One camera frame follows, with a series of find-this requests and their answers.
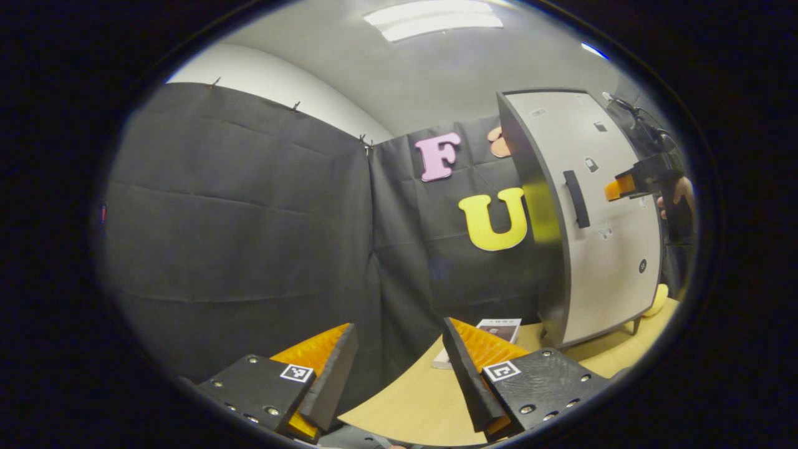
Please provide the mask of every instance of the table surface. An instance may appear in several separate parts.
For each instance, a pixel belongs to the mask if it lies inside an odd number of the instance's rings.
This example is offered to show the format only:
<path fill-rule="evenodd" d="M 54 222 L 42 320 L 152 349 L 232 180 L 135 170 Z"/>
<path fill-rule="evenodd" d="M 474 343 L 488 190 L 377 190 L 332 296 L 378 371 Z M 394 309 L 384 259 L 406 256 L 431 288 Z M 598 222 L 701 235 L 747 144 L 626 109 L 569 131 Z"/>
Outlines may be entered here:
<path fill-rule="evenodd" d="M 677 305 L 676 300 L 666 298 L 659 313 L 641 318 L 635 336 L 631 335 L 633 324 L 629 322 L 617 331 L 564 349 L 563 353 L 599 375 L 612 377 L 646 353 Z M 538 351 L 542 330 L 540 323 L 521 326 L 516 344 L 528 351 Z M 398 379 L 338 418 L 368 432 L 409 443 L 429 446 L 486 443 L 482 432 L 474 432 L 454 371 L 433 368 L 433 359 L 443 347 L 439 337 Z"/>

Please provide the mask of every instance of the black door handle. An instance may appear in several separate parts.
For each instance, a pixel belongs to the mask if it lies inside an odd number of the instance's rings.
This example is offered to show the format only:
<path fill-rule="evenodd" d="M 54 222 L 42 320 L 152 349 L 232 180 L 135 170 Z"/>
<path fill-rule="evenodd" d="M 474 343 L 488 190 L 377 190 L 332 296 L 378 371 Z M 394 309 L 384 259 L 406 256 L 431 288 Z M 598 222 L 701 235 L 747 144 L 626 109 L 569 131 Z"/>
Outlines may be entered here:
<path fill-rule="evenodd" d="M 587 216 L 585 197 L 582 196 L 582 189 L 579 187 L 579 181 L 576 180 L 576 173 L 574 173 L 574 170 L 568 170 L 563 172 L 563 175 L 565 176 L 565 184 L 568 186 L 568 192 L 571 193 L 571 201 L 574 202 L 576 223 L 580 228 L 587 228 L 591 225 L 591 219 Z"/>

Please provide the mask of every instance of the yellow object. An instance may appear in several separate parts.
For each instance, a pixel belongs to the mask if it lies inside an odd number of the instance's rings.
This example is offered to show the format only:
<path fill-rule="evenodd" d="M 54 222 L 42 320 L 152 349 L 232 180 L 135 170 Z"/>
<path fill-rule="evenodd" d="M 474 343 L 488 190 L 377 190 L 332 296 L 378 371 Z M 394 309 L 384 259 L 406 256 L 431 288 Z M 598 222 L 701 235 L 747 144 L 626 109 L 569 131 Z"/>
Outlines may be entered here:
<path fill-rule="evenodd" d="M 489 365 L 500 364 L 507 360 L 530 354 L 526 349 L 482 329 L 477 329 L 471 324 L 466 324 L 454 318 L 449 319 L 452 321 L 457 333 L 460 334 L 460 338 L 465 344 L 465 349 L 468 351 L 468 356 L 471 357 L 477 372 L 482 372 L 482 368 Z"/>
<path fill-rule="evenodd" d="M 510 422 L 511 422 L 510 417 L 504 415 L 501 418 L 497 419 L 496 421 L 493 421 L 491 425 L 488 426 L 488 429 L 485 431 L 485 433 L 487 433 L 488 435 L 493 435 L 496 432 L 504 429 L 507 425 L 510 424 Z"/>
<path fill-rule="evenodd" d="M 604 188 L 604 196 L 607 201 L 617 200 L 621 194 L 634 190 L 634 179 L 631 174 L 612 181 Z"/>
<path fill-rule="evenodd" d="M 335 344 L 349 325 L 349 323 L 342 324 L 329 331 L 312 336 L 283 352 L 273 355 L 271 359 L 284 364 L 313 368 L 313 371 L 316 372 L 316 379 L 318 379 L 324 371 L 327 359 L 330 358 L 330 354 L 335 349 Z M 297 436 L 305 436 L 311 440 L 315 440 L 318 435 L 318 427 L 305 419 L 298 411 L 291 416 L 288 422 L 288 430 Z"/>
<path fill-rule="evenodd" d="M 665 299 L 668 297 L 668 286 L 665 284 L 659 284 L 657 286 L 657 292 L 654 294 L 654 303 L 651 304 L 651 308 L 643 312 L 643 316 L 648 318 L 649 316 L 654 316 L 662 310 L 662 306 L 665 304 Z"/>
<path fill-rule="evenodd" d="M 493 227 L 491 227 L 491 218 L 488 215 L 491 197 L 488 195 L 463 198 L 457 205 L 465 212 L 465 224 L 468 227 L 468 236 L 471 237 L 471 242 L 477 248 L 486 251 L 512 248 L 527 236 L 527 218 L 523 213 L 523 204 L 521 203 L 523 190 L 513 187 L 502 190 L 497 196 L 507 203 L 507 210 L 510 213 L 510 230 L 501 234 L 493 232 Z"/>
<path fill-rule="evenodd" d="M 524 185 L 523 194 L 527 200 L 529 224 L 532 226 L 535 243 L 558 244 L 562 241 L 554 196 L 546 181 Z"/>

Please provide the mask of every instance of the black curtain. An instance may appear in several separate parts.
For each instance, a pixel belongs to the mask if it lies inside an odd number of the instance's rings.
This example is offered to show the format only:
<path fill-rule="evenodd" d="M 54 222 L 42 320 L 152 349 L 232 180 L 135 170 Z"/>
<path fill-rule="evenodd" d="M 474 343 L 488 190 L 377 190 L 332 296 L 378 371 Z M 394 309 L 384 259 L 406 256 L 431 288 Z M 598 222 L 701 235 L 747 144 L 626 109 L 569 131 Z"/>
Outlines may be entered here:
<path fill-rule="evenodd" d="M 339 409 L 379 388 L 357 139 L 248 93 L 164 85 L 128 122 L 105 203 L 111 293 L 159 362 L 200 382 L 354 322 L 360 348 Z"/>
<path fill-rule="evenodd" d="M 513 248 L 489 252 L 468 236 L 458 203 L 489 195 L 495 232 L 510 229 L 496 194 L 520 187 L 510 157 L 490 151 L 488 132 L 498 114 L 417 131 L 375 145 L 369 154 L 374 199 L 374 254 L 380 265 L 382 335 L 387 380 L 397 378 L 441 332 L 441 319 L 470 324 L 482 318 L 522 318 L 537 323 L 540 263 L 531 228 Z M 424 182 L 418 141 L 457 133 L 452 175 Z"/>

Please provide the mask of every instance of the foam letter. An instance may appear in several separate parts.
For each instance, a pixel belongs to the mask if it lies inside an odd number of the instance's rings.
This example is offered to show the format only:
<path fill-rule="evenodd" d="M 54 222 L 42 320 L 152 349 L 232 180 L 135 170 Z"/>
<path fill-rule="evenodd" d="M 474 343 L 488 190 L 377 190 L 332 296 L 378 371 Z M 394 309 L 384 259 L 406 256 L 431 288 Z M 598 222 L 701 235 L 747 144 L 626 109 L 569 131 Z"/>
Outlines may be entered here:
<path fill-rule="evenodd" d="M 527 236 L 527 218 L 523 214 L 521 203 L 523 190 L 513 187 L 502 190 L 497 196 L 507 203 L 507 211 L 510 212 L 510 230 L 501 234 L 493 232 L 491 217 L 488 215 L 491 197 L 488 195 L 463 198 L 457 205 L 465 212 L 465 224 L 468 226 L 471 242 L 486 251 L 512 248 Z"/>
<path fill-rule="evenodd" d="M 443 149 L 439 149 L 440 144 L 444 144 Z M 416 142 L 416 148 L 421 150 L 421 160 L 424 161 L 424 173 L 421 174 L 422 181 L 435 181 L 436 179 L 452 176 L 452 169 L 444 165 L 444 159 L 449 164 L 454 164 L 456 159 L 454 147 L 450 144 L 459 145 L 460 136 L 455 133 L 449 133 Z"/>

